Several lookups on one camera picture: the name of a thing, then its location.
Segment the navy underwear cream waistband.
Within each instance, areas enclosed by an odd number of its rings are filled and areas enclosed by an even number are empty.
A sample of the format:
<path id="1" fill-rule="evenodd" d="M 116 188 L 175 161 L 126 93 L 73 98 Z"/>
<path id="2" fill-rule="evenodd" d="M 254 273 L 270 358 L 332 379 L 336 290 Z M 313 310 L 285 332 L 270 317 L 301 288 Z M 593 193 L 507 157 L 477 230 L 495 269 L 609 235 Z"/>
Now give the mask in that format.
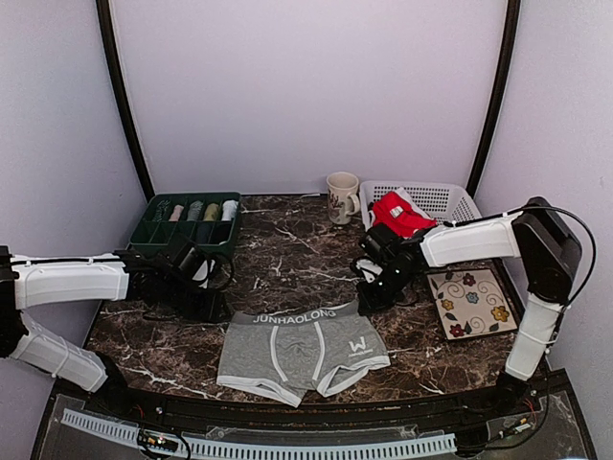
<path id="1" fill-rule="evenodd" d="M 199 223 L 195 229 L 195 242 L 197 244 L 208 244 L 214 226 L 211 223 Z"/>

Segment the grey underwear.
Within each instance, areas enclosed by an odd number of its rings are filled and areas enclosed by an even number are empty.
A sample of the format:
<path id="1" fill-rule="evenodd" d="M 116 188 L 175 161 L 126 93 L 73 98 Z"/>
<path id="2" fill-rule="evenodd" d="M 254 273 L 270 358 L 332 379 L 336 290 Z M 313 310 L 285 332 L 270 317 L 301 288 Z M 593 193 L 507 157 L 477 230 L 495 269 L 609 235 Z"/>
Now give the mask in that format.
<path id="1" fill-rule="evenodd" d="M 300 314 L 234 314 L 216 383 L 293 407 L 308 391 L 328 398 L 391 365 L 358 302 Z"/>

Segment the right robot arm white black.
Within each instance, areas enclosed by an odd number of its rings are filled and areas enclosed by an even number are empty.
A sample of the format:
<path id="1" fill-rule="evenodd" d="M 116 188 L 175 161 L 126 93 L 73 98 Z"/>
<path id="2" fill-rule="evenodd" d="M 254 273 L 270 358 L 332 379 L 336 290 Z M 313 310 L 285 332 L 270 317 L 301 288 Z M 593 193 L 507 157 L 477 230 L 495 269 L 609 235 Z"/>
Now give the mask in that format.
<path id="1" fill-rule="evenodd" d="M 575 279 L 582 246 L 565 223 L 573 213 L 541 196 L 505 213 L 397 235 L 379 223 L 359 245 L 380 267 L 356 289 L 358 311 L 371 315 L 391 308 L 403 289 L 430 268 L 485 259 L 519 259 L 527 278 L 527 303 L 504 369 L 489 393 L 488 406 L 510 415 L 526 399 L 529 381 L 556 343 L 563 317 L 583 290 Z"/>

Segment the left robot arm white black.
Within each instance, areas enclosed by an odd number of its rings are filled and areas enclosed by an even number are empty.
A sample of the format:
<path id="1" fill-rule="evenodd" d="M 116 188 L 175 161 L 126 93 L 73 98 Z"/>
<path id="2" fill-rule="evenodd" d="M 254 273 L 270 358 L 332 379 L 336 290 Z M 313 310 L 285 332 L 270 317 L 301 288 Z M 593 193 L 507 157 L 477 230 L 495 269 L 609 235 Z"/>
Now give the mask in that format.
<path id="1" fill-rule="evenodd" d="M 1 248 L 1 357 L 97 394 L 115 418 L 135 409 L 112 358 L 83 349 L 36 321 L 31 309 L 63 304 L 142 302 L 205 323 L 229 315 L 218 272 L 231 258 L 178 235 L 153 255 L 133 247 L 94 256 L 30 257 Z"/>

